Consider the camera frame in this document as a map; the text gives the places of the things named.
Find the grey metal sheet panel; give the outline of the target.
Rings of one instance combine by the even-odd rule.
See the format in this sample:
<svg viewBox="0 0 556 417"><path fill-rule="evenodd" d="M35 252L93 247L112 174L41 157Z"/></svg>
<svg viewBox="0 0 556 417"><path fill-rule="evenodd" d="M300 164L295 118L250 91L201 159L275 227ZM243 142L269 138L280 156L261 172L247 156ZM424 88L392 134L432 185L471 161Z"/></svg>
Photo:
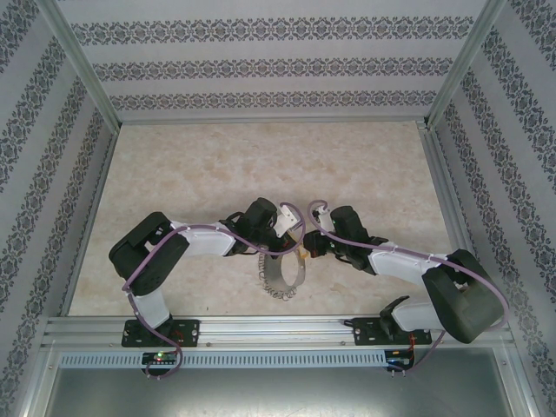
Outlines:
<svg viewBox="0 0 556 417"><path fill-rule="evenodd" d="M498 381L390 376L373 368L63 369L46 417L514 417Z"/></svg>

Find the long aluminium mounting rail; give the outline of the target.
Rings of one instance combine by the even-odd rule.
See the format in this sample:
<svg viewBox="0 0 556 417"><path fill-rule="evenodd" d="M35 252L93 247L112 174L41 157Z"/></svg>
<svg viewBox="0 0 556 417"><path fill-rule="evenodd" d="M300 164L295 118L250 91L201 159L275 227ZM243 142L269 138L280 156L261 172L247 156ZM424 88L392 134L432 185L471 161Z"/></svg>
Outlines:
<svg viewBox="0 0 556 417"><path fill-rule="evenodd" d="M302 316L176 317L198 320L195 348L333 348L356 346L353 329L344 324L353 318ZM122 346L122 332L129 317L71 316L51 318L41 346L60 348L109 348ZM429 332L433 342L439 333Z"/></svg>

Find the aluminium frame post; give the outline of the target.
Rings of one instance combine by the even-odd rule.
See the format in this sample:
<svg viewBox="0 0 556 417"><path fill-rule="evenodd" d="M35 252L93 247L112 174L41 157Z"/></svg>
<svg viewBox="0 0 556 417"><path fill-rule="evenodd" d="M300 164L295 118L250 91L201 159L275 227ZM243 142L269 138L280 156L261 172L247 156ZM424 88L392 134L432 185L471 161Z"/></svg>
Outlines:
<svg viewBox="0 0 556 417"><path fill-rule="evenodd" d="M96 75L92 64L78 42L73 29L64 17L57 0L35 1L56 39L61 44L66 56L69 58L74 70L83 81L86 90L102 114L104 121L109 125L112 132L119 130L122 122Z"/></svg>
<svg viewBox="0 0 556 417"><path fill-rule="evenodd" d="M440 121L445 108L450 103L461 80L467 73L474 58L480 50L487 34L490 32L507 0L486 0L459 54L448 71L447 78L441 85L434 102L425 117L425 124L429 130Z"/></svg>

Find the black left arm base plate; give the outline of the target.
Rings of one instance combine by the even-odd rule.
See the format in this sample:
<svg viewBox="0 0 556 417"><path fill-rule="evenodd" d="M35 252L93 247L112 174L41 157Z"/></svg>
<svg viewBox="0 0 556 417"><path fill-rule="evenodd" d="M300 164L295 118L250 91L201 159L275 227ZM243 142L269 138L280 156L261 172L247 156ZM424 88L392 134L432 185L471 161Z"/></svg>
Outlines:
<svg viewBox="0 0 556 417"><path fill-rule="evenodd" d="M194 348L200 333L198 320L178 320L169 318L156 331L172 340L180 347ZM170 347L170 344L152 334L139 320L125 322L122 332L124 348L158 348Z"/></svg>

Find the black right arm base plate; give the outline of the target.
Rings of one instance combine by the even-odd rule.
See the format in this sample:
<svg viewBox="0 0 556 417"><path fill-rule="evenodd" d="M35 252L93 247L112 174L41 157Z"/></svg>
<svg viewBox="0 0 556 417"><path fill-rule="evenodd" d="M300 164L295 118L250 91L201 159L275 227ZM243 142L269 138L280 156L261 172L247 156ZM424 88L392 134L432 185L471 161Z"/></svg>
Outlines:
<svg viewBox="0 0 556 417"><path fill-rule="evenodd" d="M353 329L356 346L428 346L433 343L429 332L424 330L405 331L394 321L380 317L357 317L344 324Z"/></svg>

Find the metal band with key rings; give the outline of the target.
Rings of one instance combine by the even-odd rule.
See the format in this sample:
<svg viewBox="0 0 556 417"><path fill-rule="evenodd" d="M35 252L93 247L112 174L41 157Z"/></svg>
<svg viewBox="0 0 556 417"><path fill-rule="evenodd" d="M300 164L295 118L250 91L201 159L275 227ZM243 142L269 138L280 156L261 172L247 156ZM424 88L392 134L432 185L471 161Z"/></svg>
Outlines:
<svg viewBox="0 0 556 417"><path fill-rule="evenodd" d="M287 281L282 269L283 261L287 259L295 261L292 282ZM275 299L289 301L295 297L298 287L305 281L306 271L302 247L275 258L263 253L258 254L258 277L262 289Z"/></svg>

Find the small circuit board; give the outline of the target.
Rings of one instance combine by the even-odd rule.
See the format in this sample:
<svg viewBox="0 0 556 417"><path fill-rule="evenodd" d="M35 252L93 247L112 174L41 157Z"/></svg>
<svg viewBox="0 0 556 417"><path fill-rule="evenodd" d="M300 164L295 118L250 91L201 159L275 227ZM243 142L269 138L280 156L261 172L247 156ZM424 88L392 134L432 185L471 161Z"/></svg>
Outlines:
<svg viewBox="0 0 556 417"><path fill-rule="evenodd" d="M177 363L178 355L175 352L150 352L142 354L143 366L167 366Z"/></svg>
<svg viewBox="0 0 556 417"><path fill-rule="evenodd" d="M414 366L415 354L413 349L387 350L385 355L388 366L392 369L408 370Z"/></svg>

